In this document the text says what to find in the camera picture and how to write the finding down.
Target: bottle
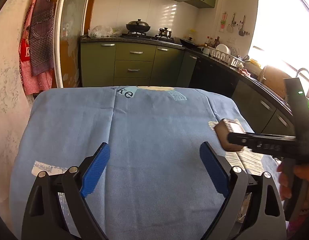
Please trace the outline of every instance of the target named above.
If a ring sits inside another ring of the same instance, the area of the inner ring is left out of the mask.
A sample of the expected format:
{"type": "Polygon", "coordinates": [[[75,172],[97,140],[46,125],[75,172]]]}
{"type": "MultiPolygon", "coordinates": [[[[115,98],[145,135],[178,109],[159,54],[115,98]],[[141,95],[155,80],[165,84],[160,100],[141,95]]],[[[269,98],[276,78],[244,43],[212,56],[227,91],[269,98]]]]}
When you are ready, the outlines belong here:
{"type": "Polygon", "coordinates": [[[208,47],[209,39],[210,39],[210,37],[208,36],[206,42],[204,43],[204,46],[205,46],[205,47],[208,47]]]}
{"type": "Polygon", "coordinates": [[[213,44],[213,48],[216,48],[220,44],[219,39],[220,39],[220,37],[218,36],[218,38],[216,38],[216,40],[215,40],[215,43],[213,44]]]}
{"type": "Polygon", "coordinates": [[[208,43],[208,47],[212,48],[212,46],[213,46],[213,38],[211,37],[208,43]]]}

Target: white wall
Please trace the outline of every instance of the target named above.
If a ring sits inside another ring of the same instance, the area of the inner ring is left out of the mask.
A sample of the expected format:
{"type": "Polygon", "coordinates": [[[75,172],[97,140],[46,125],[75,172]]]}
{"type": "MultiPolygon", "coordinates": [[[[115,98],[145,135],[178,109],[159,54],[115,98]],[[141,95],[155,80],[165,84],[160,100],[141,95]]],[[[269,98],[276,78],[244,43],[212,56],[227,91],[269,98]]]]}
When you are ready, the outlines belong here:
{"type": "Polygon", "coordinates": [[[221,43],[239,49],[240,55],[247,55],[253,32],[256,24],[256,15],[258,9],[258,0],[217,0],[215,8],[200,9],[198,13],[198,20],[196,23],[197,41],[205,41],[207,36],[212,36],[213,39],[220,37],[221,43]],[[236,12],[235,21],[237,23],[243,21],[246,15],[246,21],[243,29],[250,32],[250,36],[240,36],[238,34],[238,27],[234,28],[233,33],[224,30],[223,33],[219,32],[220,21],[222,14],[227,12],[228,17],[226,20],[226,27],[232,20],[233,13],[236,12]]]}
{"type": "Polygon", "coordinates": [[[151,26],[149,36],[168,27],[173,36],[185,37],[194,29],[198,11],[190,4],[173,0],[94,0],[90,29],[108,25],[127,33],[126,24],[141,19],[151,26]]]}
{"type": "Polygon", "coordinates": [[[10,174],[32,102],[22,89],[18,47],[32,0],[7,0],[0,11],[0,216],[11,228],[10,174]]]}

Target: checkered apron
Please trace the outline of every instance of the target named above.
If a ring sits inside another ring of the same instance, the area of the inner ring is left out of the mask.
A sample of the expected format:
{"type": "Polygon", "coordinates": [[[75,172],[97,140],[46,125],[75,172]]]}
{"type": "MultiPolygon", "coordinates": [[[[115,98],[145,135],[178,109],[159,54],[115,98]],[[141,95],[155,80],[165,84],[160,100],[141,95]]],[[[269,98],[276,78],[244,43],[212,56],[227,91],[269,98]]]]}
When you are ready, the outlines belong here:
{"type": "Polygon", "coordinates": [[[54,68],[53,14],[53,2],[50,2],[50,0],[36,1],[29,33],[30,61],[33,76],[54,68]]]}
{"type": "Polygon", "coordinates": [[[35,3],[36,0],[32,0],[32,3],[28,9],[24,22],[22,38],[19,44],[20,75],[21,75],[21,82],[26,95],[39,93],[41,91],[50,89],[53,80],[52,70],[48,70],[43,73],[40,73],[37,76],[33,76],[31,72],[31,63],[28,53],[25,49],[21,49],[22,44],[23,45],[27,44],[29,46],[29,26],[35,3]]]}

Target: cabinet handle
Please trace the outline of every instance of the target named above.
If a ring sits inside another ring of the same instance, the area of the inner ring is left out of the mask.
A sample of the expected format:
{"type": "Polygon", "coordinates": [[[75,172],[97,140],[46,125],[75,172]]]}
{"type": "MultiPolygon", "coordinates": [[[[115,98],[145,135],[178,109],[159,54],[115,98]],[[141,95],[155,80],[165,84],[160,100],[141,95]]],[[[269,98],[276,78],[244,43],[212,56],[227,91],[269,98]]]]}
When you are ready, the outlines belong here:
{"type": "Polygon", "coordinates": [[[261,104],[263,104],[263,106],[265,108],[267,108],[268,110],[271,110],[270,106],[268,106],[265,102],[263,102],[262,100],[260,101],[261,104]]]}
{"type": "Polygon", "coordinates": [[[283,118],[277,114],[277,118],[284,124],[285,127],[288,127],[288,124],[286,123],[286,121],[283,120],[283,118]]]}

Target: gas stove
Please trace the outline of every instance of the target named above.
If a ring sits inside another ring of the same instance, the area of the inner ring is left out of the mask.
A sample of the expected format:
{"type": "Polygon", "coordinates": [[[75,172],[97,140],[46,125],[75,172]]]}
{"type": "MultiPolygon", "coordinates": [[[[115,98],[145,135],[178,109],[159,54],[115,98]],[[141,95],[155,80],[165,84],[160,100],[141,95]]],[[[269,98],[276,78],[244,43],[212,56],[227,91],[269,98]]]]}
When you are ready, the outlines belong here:
{"type": "Polygon", "coordinates": [[[167,37],[167,36],[155,35],[153,37],[153,36],[147,36],[145,33],[131,33],[131,32],[128,32],[127,34],[123,33],[122,36],[125,38],[130,38],[130,39],[163,41],[167,43],[176,44],[172,37],[167,37]]]}

